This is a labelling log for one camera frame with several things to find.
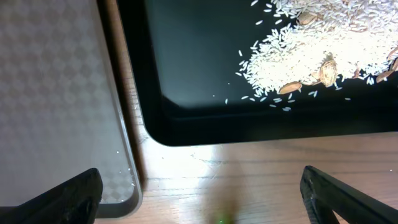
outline pile of rice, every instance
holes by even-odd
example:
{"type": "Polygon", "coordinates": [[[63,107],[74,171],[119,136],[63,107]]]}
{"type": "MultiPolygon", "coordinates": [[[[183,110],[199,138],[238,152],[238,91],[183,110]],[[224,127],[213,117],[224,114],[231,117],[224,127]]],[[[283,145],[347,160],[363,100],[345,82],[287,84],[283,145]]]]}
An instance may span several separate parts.
{"type": "Polygon", "coordinates": [[[352,78],[357,68],[367,80],[389,69],[389,52],[398,46],[398,0],[272,0],[265,13],[291,21],[306,12],[317,16],[307,25],[288,24],[272,29],[251,47],[250,60],[240,73],[256,90],[256,96],[278,92],[292,82],[310,85],[310,74],[333,58],[338,74],[352,78]]]}

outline tray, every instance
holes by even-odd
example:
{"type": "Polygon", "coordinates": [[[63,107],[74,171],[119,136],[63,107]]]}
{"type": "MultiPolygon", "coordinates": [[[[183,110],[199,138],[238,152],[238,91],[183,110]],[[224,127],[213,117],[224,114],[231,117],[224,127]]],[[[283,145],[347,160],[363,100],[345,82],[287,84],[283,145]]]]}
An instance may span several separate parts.
{"type": "Polygon", "coordinates": [[[142,201],[96,1],[0,2],[0,213],[95,167],[98,218],[142,201]]]}
{"type": "Polygon", "coordinates": [[[266,3],[254,10],[238,0],[118,1],[144,123],[155,140],[183,146],[397,129],[396,75],[373,86],[338,80],[340,91],[304,86],[288,113],[281,109],[287,103],[275,109],[241,100],[254,91],[234,74],[249,59],[238,50],[251,55],[256,40],[286,25],[274,25],[277,18],[261,10],[266,3]]]}

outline black tray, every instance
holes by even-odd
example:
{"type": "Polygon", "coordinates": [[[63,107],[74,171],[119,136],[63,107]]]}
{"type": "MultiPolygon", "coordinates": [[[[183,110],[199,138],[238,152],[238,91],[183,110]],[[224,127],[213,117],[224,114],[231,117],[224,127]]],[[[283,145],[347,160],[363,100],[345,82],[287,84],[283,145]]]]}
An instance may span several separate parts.
{"type": "Polygon", "coordinates": [[[241,100],[254,91],[239,71],[250,46],[266,38],[277,18],[265,1],[119,0],[142,115],[148,133],[169,146],[305,138],[395,131],[398,78],[343,89],[304,86],[265,102],[241,100]],[[255,26],[259,20],[264,22],[255,26]],[[308,96],[318,90],[316,98],[308,96]],[[269,103],[281,97],[277,108],[269,103]],[[291,111],[282,111],[289,106],[291,111]]]}

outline wooden surface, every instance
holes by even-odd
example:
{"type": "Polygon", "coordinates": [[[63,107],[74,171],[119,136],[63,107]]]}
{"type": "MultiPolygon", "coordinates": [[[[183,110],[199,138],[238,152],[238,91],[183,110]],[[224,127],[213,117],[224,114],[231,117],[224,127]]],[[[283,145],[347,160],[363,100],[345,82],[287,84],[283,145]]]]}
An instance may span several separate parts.
{"type": "Polygon", "coordinates": [[[145,131],[117,7],[108,0],[119,66],[139,145],[144,201],[133,215],[96,223],[309,223],[299,182],[315,166],[398,208],[398,133],[167,147],[145,131]]]}

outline gray tray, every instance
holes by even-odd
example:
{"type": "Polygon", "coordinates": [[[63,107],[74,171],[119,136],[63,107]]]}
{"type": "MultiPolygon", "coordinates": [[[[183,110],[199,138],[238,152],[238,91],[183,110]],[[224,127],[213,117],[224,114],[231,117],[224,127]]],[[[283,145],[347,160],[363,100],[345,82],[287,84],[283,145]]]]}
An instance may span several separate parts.
{"type": "Polygon", "coordinates": [[[92,167],[99,218],[140,206],[96,1],[0,1],[0,208],[92,167]]]}

